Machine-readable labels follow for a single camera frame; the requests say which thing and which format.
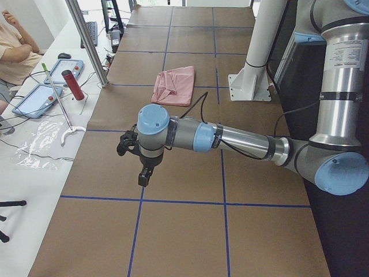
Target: green handle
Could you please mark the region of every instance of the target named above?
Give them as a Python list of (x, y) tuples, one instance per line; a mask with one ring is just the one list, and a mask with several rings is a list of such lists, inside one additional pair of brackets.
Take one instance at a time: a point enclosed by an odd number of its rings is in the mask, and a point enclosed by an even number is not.
[(47, 70), (47, 68), (46, 68), (46, 64), (45, 64), (45, 63), (41, 63), (41, 65), (42, 65), (42, 67), (43, 67), (43, 69), (44, 69), (45, 71), (48, 71), (48, 70)]

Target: computer mouse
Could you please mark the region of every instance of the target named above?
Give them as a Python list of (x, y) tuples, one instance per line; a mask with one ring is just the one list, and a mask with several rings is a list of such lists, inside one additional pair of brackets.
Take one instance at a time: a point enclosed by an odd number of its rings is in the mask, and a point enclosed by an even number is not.
[(60, 53), (58, 55), (58, 59), (70, 59), (70, 58), (71, 58), (71, 55), (67, 53)]

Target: person's arm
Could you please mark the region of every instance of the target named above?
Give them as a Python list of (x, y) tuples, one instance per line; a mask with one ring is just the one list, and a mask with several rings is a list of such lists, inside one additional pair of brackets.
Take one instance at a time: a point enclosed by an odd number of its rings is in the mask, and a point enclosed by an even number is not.
[(19, 47), (8, 48), (4, 51), (0, 61), (3, 62), (22, 62), (28, 58), (32, 52), (32, 46), (29, 44), (23, 44)]
[(9, 23), (11, 26), (14, 26), (18, 30), (19, 34), (22, 36), (21, 43), (30, 45), (32, 47), (32, 52), (38, 53), (40, 51), (39, 46), (30, 36), (30, 34), (19, 23), (18, 19), (16, 19), (15, 16), (9, 13), (7, 10), (4, 10), (2, 14), (6, 22)]

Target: white desk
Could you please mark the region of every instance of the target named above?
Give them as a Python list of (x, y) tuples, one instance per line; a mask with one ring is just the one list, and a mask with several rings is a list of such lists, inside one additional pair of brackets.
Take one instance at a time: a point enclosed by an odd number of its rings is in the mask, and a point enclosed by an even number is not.
[[(97, 21), (99, 30), (102, 30), (101, 18), (101, 11), (95, 11), (90, 12), (85, 20)], [(110, 41), (106, 39), (105, 31), (102, 31), (97, 46), (101, 61), (108, 53), (107, 50), (111, 51)], [(69, 53), (72, 58), (85, 62), (84, 70), (78, 79), (79, 84), (82, 84), (89, 74), (94, 72), (86, 50), (80, 49), (80, 36), (72, 19), (60, 32), (33, 72), (42, 71), (42, 62), (50, 70), (61, 52)], [(42, 82), (45, 75), (35, 78)], [(27, 79), (17, 95), (25, 96), (36, 84), (31, 78)], [(82, 90), (89, 95), (85, 107), (85, 99), (78, 102), (73, 98), (73, 95), (63, 98), (63, 104), (73, 125), (80, 125), (82, 122), (86, 126), (99, 97), (100, 89), (99, 81), (94, 74), (89, 82), (82, 87)], [(64, 91), (64, 95), (69, 93), (69, 89)], [(13, 99), (12, 104), (19, 101), (20, 99)], [(12, 106), (8, 106), (3, 113), (4, 118), (16, 116), (11, 112), (12, 108)], [(47, 114), (61, 114), (59, 104), (56, 103), (47, 111)], [(42, 122), (51, 119), (64, 123), (61, 131), (58, 132), (58, 136), (60, 136), (67, 127), (63, 116), (30, 119), (16, 126), (16, 131), (13, 134), (1, 135), (0, 139), (16, 146), (24, 145), (25, 141), (30, 141), (32, 133)], [(15, 125), (22, 121), (24, 121), (24, 117), (10, 119), (9, 123)], [(74, 138), (74, 135), (67, 136), (66, 147), (76, 153), (82, 136), (83, 134), (80, 134), (80, 138)], [(28, 275), (73, 163), (66, 160), (54, 161), (50, 158), (40, 158), (42, 164), (50, 161), (57, 165), (58, 169), (35, 169), (18, 165), (17, 156), (19, 153), (16, 148), (0, 141), (0, 201), (27, 201), (27, 205), (24, 207), (0, 208), (0, 215), (7, 217), (5, 222), (0, 222), (0, 230), (10, 237), (9, 242), (5, 244), (0, 242), (0, 277), (26, 277)]]

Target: tablet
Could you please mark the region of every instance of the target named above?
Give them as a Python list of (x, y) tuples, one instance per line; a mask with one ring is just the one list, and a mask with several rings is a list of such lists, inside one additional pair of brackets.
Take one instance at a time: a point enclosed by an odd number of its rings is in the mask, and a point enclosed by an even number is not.
[[(60, 96), (63, 92), (62, 87), (55, 87)], [(25, 117), (39, 118), (45, 113), (57, 97), (49, 85), (38, 84), (25, 98), (22, 99), (13, 109), (12, 112)]]
[[(58, 59), (50, 71), (52, 82), (54, 84), (66, 85), (66, 81), (62, 76), (62, 72), (68, 69), (73, 73), (74, 78), (78, 80), (83, 66), (83, 61), (80, 59)], [(44, 80), (44, 84), (50, 84), (50, 81), (47, 77)]]

